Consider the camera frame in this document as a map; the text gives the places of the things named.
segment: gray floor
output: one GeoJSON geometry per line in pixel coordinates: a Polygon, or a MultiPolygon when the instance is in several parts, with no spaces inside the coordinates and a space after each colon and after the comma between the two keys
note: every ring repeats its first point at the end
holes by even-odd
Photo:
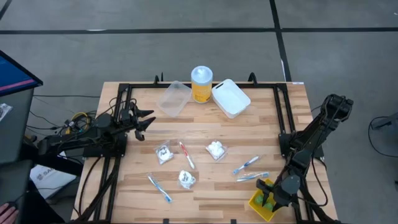
{"type": "MultiPolygon", "coordinates": [[[[278,0],[282,27],[398,27],[397,1],[278,0]]],[[[272,27],[268,1],[13,0],[1,30],[272,27]]],[[[293,81],[305,82],[312,107],[330,93],[354,100],[347,122],[324,145],[339,219],[396,223],[398,162],[377,154],[367,130],[373,117],[398,111],[398,32],[283,34],[293,81]]],[[[284,81],[274,33],[0,35],[0,49],[41,78],[36,94],[99,95],[105,81],[189,80],[207,65],[215,80],[284,81]]],[[[98,99],[34,99],[31,110],[61,124],[98,99]]],[[[46,126],[30,117],[29,124],[46,126]]],[[[393,130],[372,133],[381,151],[398,154],[393,130]]],[[[60,195],[76,192],[76,185],[60,195]]],[[[66,220],[73,199],[54,206],[66,220]]]]}

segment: yellow tray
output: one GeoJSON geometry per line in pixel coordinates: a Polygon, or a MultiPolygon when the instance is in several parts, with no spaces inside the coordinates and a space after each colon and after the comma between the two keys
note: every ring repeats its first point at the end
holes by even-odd
{"type": "MultiPolygon", "coordinates": [[[[266,179],[265,182],[266,182],[266,184],[274,184],[270,179],[266,179]]],[[[256,193],[254,193],[254,195],[251,197],[251,199],[249,201],[249,206],[251,208],[253,208],[254,211],[256,211],[263,219],[265,219],[265,221],[269,222],[277,211],[272,212],[271,210],[264,208],[261,205],[256,204],[255,199],[258,195],[264,196],[264,194],[262,193],[262,190],[257,190],[256,193]]],[[[274,200],[273,193],[269,194],[267,203],[271,203],[273,206],[275,206],[276,202],[274,200]]]]}

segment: monitor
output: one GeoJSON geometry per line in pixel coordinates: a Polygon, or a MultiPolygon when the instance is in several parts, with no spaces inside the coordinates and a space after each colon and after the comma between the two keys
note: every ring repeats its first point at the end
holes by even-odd
{"type": "Polygon", "coordinates": [[[0,50],[0,96],[41,85],[42,80],[0,50]]]}

